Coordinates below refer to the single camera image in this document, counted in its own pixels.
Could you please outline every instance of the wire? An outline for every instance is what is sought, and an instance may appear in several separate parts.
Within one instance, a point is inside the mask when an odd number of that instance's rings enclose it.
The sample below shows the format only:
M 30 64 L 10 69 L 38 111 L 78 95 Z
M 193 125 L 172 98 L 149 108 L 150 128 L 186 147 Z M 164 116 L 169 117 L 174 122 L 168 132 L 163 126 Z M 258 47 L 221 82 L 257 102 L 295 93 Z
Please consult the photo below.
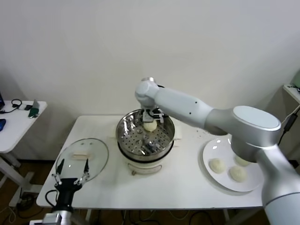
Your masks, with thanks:
M 5 222 L 6 222 L 7 220 L 9 220 L 9 222 L 10 222 L 11 224 L 13 224 L 13 223 L 15 222 L 17 216 L 16 216 L 15 212 L 14 212 L 9 206 L 7 206 L 7 207 L 5 207 L 4 209 L 2 209 L 2 210 L 0 211 L 0 213 L 3 213 L 6 209 L 10 210 L 10 214 L 4 219 L 4 221 L 2 222 L 2 225 L 5 224 Z
M 158 221 L 156 221 L 156 220 L 150 220 L 150 218 L 154 215 L 154 213 L 155 213 L 155 210 L 152 211 L 151 215 L 148 218 L 143 219 L 143 220 L 141 220 L 141 218 L 140 218 L 140 221 L 132 222 L 131 221 L 130 211 L 129 211 L 129 216 L 130 216 L 129 217 L 129 221 L 130 221 L 131 225 L 137 225 L 137 224 L 142 223 L 142 222 L 156 222 L 156 223 L 158 223 Z
M 44 209 L 41 209 L 39 212 L 37 212 L 31 216 L 28 216 L 28 217 L 21 216 L 20 211 L 26 211 L 26 210 L 30 209 L 34 204 L 36 197 L 33 195 L 30 195 L 30 194 L 22 195 L 22 188 L 21 188 L 20 199 L 21 199 L 21 202 L 19 202 L 17 204 L 16 209 L 17 209 L 17 215 L 21 219 L 29 219 L 31 217 L 34 217 L 34 216 L 40 214 L 44 210 Z
M 31 217 L 34 217 L 34 216 L 40 214 L 43 210 L 44 210 L 44 209 L 41 208 L 41 210 L 40 210 L 39 212 L 37 212 L 37 213 L 35 213 L 35 214 L 31 215 L 31 216 L 28 216 L 28 217 L 23 217 L 23 216 L 21 216 L 20 213 L 19 213 L 19 211 L 17 210 L 17 215 L 18 215 L 18 217 L 21 218 L 21 219 L 29 219 L 29 218 L 31 218 Z
M 125 213 L 124 213 L 124 215 L 123 215 L 123 211 L 121 211 L 122 219 L 123 219 L 122 225 L 124 225 L 124 223 L 125 223 L 126 212 L 127 212 L 127 211 L 125 210 Z
M 140 219 L 141 222 L 153 222 L 153 223 L 157 223 L 158 225 L 160 225 L 160 223 L 157 220 L 149 219 L 149 218 L 142 219 L 140 210 L 139 210 L 139 219 Z
M 169 210 L 169 213 L 170 213 L 171 216 L 172 216 L 174 219 L 176 219 L 176 220 L 184 220 L 184 219 L 188 216 L 189 211 L 187 211 L 186 215 L 185 215 L 184 217 L 182 217 L 182 218 L 178 218 L 178 217 L 174 216 L 170 210 Z
M 13 112 L 14 110 L 19 109 L 20 106 L 21 106 L 22 104 L 23 104 L 23 102 L 22 102 L 21 100 L 15 98 L 15 99 L 11 100 L 11 105 L 13 106 L 14 109 L 11 110 L 11 111 L 8 111 L 8 112 L 6 112 L 6 111 L 0 111 L 0 114 L 11 113 L 11 112 Z
M 283 138 L 283 136 L 284 136 L 285 134 L 286 134 L 286 131 L 284 130 L 283 133 L 282 133 L 282 135 L 281 135 L 281 137 L 280 137 L 280 139 L 279 139 L 279 142 L 278 142 L 277 145 L 280 145 L 281 140 L 282 140 L 282 138 Z
M 131 210 L 129 210 L 129 217 L 128 217 L 128 219 L 129 219 L 129 221 L 130 221 L 131 224 L 137 225 L 137 223 L 132 222 L 132 220 L 131 220 Z
M 211 225 L 213 225 L 214 223 L 212 222 L 212 219 L 211 219 L 211 217 L 210 217 L 210 215 L 209 215 L 209 213 L 207 213 L 207 212 L 205 212 L 205 211 L 199 211 L 199 212 L 195 212 L 191 217 L 190 217 L 190 219 L 189 219 L 189 225 L 192 225 L 192 220 L 193 220 L 193 218 L 194 218 L 194 216 L 196 216 L 197 214 L 199 214 L 199 213 L 204 213 L 205 215 L 207 215 L 208 216 L 208 218 L 210 219 L 210 223 L 211 223 Z
M 287 117 L 281 122 L 281 125 L 293 114 L 293 113 L 298 113 L 300 110 L 300 105 L 297 106 L 290 114 L 287 115 Z
M 49 201 L 49 199 L 48 199 L 48 194 L 50 194 L 51 192 L 56 192 L 55 200 L 57 201 L 57 190 L 55 190 L 55 189 L 48 191 L 48 192 L 45 194 L 45 199 L 46 199 L 46 202 L 48 202 L 49 205 L 51 205 L 52 207 L 54 207 L 54 205 L 53 205 L 53 204 Z

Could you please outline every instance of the white wall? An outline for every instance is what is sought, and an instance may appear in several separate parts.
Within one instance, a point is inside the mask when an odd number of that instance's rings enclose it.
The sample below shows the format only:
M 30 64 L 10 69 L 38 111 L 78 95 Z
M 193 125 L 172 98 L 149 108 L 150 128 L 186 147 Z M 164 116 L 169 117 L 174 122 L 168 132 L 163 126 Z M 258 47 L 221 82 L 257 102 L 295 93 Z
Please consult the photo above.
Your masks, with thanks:
M 79 115 L 136 109 L 146 76 L 214 107 L 264 107 L 300 68 L 299 8 L 298 0 L 1 1 L 0 90 L 49 104 L 19 157 L 55 158 Z

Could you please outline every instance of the white table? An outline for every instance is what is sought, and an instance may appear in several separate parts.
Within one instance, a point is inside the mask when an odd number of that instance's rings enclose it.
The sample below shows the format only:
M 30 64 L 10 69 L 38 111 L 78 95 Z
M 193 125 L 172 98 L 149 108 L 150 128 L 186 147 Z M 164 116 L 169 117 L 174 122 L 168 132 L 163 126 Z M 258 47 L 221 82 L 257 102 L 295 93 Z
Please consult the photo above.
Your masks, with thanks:
M 205 144 L 215 136 L 183 123 L 182 140 L 164 159 L 163 168 L 152 175 L 132 176 L 120 153 L 113 130 L 121 116 L 81 116 L 74 124 L 64 146 L 83 138 L 98 138 L 109 149 L 104 170 L 75 193 L 72 206 L 80 209 L 227 209 L 261 207 L 262 187 L 249 193 L 225 190 L 205 170 L 199 156 Z M 54 189 L 50 171 L 37 198 L 37 204 L 49 207 L 47 191 Z M 55 202 L 55 194 L 49 195 Z
M 5 106 L 2 110 L 7 112 L 13 110 L 10 101 L 4 101 Z M 46 102 L 39 103 L 39 114 L 41 114 L 47 107 Z M 33 101 L 23 101 L 23 104 L 32 105 Z M 15 110 L 10 113 L 0 114 L 0 119 L 6 119 L 6 124 L 3 130 L 0 132 L 0 154 L 1 157 L 6 158 L 13 166 L 20 167 L 20 163 L 14 157 L 10 151 L 19 143 L 22 137 L 26 134 L 29 128 L 37 120 L 37 118 L 30 119 L 28 117 L 29 111 L 24 110 Z M 10 178 L 12 181 L 19 185 L 17 192 L 9 203 L 9 206 L 16 206 L 19 197 L 21 188 L 23 192 L 33 192 L 38 193 L 41 189 L 41 185 L 32 185 L 30 180 L 33 177 L 33 172 L 27 173 L 25 177 L 22 177 L 17 171 L 15 171 L 9 164 L 7 164 L 0 157 L 0 171 L 5 175 L 0 181 L 0 187 L 3 185 L 7 178 Z
M 294 88 L 291 84 L 285 84 L 283 89 L 300 104 L 300 93 L 297 91 L 297 88 Z

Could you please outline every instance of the steamed bun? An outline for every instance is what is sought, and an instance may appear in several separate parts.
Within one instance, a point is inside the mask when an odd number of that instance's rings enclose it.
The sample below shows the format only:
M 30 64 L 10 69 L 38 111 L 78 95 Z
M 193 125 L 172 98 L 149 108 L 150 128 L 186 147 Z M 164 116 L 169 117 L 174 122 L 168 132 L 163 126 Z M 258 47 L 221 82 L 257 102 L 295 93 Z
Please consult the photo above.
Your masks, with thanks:
M 209 162 L 211 170 L 215 173 L 223 173 L 226 170 L 226 165 L 223 160 L 214 158 Z

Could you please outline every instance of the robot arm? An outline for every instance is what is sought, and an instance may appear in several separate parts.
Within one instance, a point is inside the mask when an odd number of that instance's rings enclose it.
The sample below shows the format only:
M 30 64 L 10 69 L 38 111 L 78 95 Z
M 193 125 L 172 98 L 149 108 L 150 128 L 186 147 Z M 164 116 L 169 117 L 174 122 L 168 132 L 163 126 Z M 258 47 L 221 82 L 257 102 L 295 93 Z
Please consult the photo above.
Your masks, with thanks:
M 158 87 L 153 78 L 142 80 L 135 97 L 144 109 L 144 122 L 154 120 L 149 113 L 158 107 L 214 135 L 232 134 L 232 150 L 242 159 L 258 163 L 264 173 L 262 202 L 271 224 L 300 223 L 300 178 L 277 146 L 281 124 L 276 117 L 249 106 L 213 109 L 195 97 Z

